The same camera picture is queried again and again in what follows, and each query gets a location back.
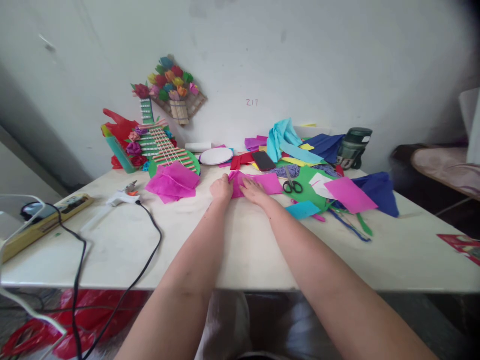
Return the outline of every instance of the black scissors handle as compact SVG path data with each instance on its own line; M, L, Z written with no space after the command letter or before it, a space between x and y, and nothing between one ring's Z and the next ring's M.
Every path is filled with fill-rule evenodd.
M285 181L285 183L283 184L283 191L285 191L287 194L291 194L292 192L301 194L303 193L304 188L302 184L300 184L298 181L292 181L291 184L289 181Z

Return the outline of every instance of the power strip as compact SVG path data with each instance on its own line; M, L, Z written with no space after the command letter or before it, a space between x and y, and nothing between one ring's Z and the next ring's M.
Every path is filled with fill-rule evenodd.
M68 219L90 206L93 202L94 199L89 195L78 194L69 197L66 200L62 200L60 203L55 204L55 206L60 210L61 220L66 222ZM3 253L3 263L6 263L22 250L26 249L58 226L59 215L55 211L52 215L27 227L6 245L5 252Z

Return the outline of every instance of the hand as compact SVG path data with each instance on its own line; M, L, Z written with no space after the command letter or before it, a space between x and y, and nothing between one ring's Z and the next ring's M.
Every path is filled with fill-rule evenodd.
M264 186L249 178L243 179L243 186L240 186L240 191L255 205L262 206L270 199L270 196L265 193Z
M234 193L234 184L229 183L229 176L223 174L221 178L215 180L210 186L210 192L213 200L230 201Z

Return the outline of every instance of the white paper plate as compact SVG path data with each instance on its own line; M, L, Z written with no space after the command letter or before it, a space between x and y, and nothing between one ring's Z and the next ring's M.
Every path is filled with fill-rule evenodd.
M205 151L200 156L200 162L204 165L220 165L234 157L234 153L228 147L217 147Z

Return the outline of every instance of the smartphone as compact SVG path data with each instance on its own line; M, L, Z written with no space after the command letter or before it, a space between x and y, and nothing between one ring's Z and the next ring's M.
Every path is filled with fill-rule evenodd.
M251 155L261 172L270 171L277 167L265 151L253 152Z

